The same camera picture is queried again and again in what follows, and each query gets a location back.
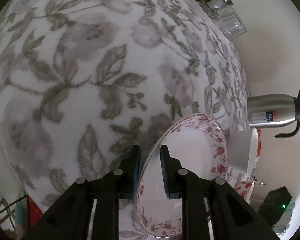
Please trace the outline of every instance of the white plate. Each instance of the white plate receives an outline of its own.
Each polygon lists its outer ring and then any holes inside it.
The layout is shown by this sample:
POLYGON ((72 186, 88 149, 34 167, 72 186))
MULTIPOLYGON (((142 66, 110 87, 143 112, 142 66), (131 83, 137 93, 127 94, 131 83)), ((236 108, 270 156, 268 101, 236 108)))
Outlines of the white plate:
POLYGON ((182 233, 182 200, 169 200, 164 191, 160 163, 160 147, 164 144, 171 157, 200 178, 224 178, 228 169, 226 138, 212 116, 193 114, 170 127, 150 152, 135 198, 141 227, 160 238, 182 233))

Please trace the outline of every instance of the floral tablecloth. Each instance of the floral tablecloth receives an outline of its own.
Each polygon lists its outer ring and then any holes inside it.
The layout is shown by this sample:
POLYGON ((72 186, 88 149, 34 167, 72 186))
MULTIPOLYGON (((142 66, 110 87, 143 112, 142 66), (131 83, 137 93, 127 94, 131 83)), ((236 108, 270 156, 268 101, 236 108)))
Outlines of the floral tablecloth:
MULTIPOLYGON (((145 160, 189 114, 247 128, 247 93, 234 45, 194 0, 13 0, 1 24, 0 141, 43 211, 134 144, 145 160)), ((120 236, 146 239, 121 208, 120 236)))

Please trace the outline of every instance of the white bowl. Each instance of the white bowl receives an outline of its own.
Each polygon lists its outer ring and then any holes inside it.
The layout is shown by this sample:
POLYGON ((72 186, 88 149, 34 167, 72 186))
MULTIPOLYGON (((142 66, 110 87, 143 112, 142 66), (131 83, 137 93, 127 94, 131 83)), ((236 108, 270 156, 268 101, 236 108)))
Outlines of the white bowl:
POLYGON ((164 144, 171 157, 200 178, 224 178, 228 169, 226 138, 212 116, 188 116, 158 140, 141 171, 135 207, 143 230, 160 238, 182 233, 182 200, 169 200, 164 191, 160 163, 160 147, 164 144))
POLYGON ((255 167, 258 151, 256 128, 231 133, 228 141, 229 165, 250 175, 255 167))

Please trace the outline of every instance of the thermal carafe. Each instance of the thermal carafe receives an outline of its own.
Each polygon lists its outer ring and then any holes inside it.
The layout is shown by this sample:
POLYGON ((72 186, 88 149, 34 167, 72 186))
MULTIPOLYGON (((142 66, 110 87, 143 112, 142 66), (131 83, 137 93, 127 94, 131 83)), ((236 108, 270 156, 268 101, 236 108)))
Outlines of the thermal carafe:
POLYGON ((297 121, 293 132, 279 133, 275 138, 296 135, 300 128, 300 91, 296 98, 285 94, 248 98, 248 119, 250 128, 282 127, 297 121))

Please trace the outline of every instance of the black device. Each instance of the black device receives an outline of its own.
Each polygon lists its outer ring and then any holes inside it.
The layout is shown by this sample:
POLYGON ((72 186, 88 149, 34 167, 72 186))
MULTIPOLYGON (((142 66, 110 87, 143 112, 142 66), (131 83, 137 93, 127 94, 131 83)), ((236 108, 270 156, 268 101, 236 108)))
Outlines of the black device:
POLYGON ((83 240, 97 198, 92 239, 119 239, 119 199, 133 199, 137 189, 140 147, 118 169, 88 182, 80 177, 31 227, 22 240, 83 240))
MULTIPOLYGON (((170 199, 182 198, 183 240, 208 240, 211 217, 215 240, 278 240, 265 221, 222 178, 200 179, 183 169, 170 157, 168 147, 161 147, 162 175, 170 199)), ((78 178, 48 209, 22 240, 86 239, 93 201, 97 206, 92 240, 119 239, 119 199, 132 199, 137 190, 140 147, 121 161, 118 169, 102 179, 87 182, 78 178)))
POLYGON ((167 197, 182 198, 183 240, 210 239, 209 217, 215 240, 279 239, 223 178, 199 178, 171 158, 166 145, 161 147, 160 160, 167 197))
POLYGON ((292 199, 286 187, 272 190, 259 207, 258 214, 269 226, 274 226, 282 217, 292 199))

